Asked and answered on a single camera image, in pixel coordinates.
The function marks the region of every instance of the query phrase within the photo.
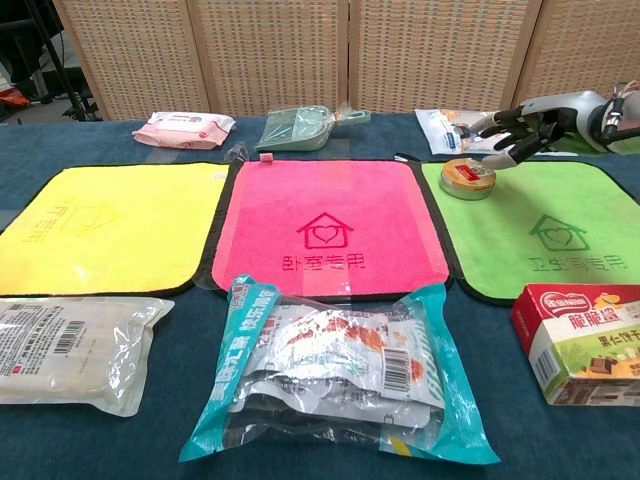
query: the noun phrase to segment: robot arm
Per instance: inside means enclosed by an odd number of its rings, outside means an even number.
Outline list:
[[[483,138],[509,134],[495,145],[502,151],[482,160],[492,169],[515,167],[539,151],[640,153],[640,84],[618,85],[609,101],[591,91],[532,98],[469,130]]]

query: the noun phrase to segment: teal plastic package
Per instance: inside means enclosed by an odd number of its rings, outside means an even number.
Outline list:
[[[439,284],[353,311],[238,277],[215,384],[180,461],[262,437],[498,463],[442,316],[445,298]]]

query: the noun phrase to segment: barcode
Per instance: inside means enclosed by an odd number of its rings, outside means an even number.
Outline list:
[[[544,350],[534,364],[533,370],[542,388],[547,388],[549,382],[560,372],[560,367],[553,354],[549,350]]]
[[[56,348],[53,349],[53,353],[59,353],[63,355],[69,353],[75,345],[76,340],[78,340],[78,336],[82,332],[83,328],[84,322],[79,320],[70,321],[67,327],[64,329],[64,332],[62,332],[62,335],[60,335],[60,340],[58,340]]]
[[[409,353],[393,348],[383,349],[384,389],[394,392],[408,392],[411,382]]]

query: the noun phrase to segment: clear plastic wrap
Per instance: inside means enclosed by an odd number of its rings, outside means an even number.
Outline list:
[[[327,142],[335,125],[356,125],[370,119],[369,111],[353,110],[346,103],[336,113],[321,105],[270,110],[256,149],[318,150]]]
[[[0,404],[89,403],[135,415],[153,325],[171,308],[155,298],[0,299]]]
[[[213,391],[181,461],[257,437],[499,461],[442,318],[443,285],[361,312],[236,279]]]

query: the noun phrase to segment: table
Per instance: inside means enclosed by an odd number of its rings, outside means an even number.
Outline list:
[[[173,151],[133,141],[142,122],[0,126],[0,210],[20,211],[64,167],[144,162],[220,162],[236,142],[255,145],[264,117],[239,118],[222,149]],[[412,114],[374,115],[368,126],[334,130],[325,149],[277,158],[434,159]],[[251,152],[251,158],[257,158]],[[580,158],[601,166],[636,198],[640,156]],[[88,405],[0,406],[0,478],[636,478],[640,412],[550,407],[511,326],[510,310],[481,303],[457,284],[445,319],[458,346],[489,441],[502,463],[468,467],[347,445],[257,441],[178,464],[213,386],[226,301],[197,287],[155,328],[139,413],[119,418]]]

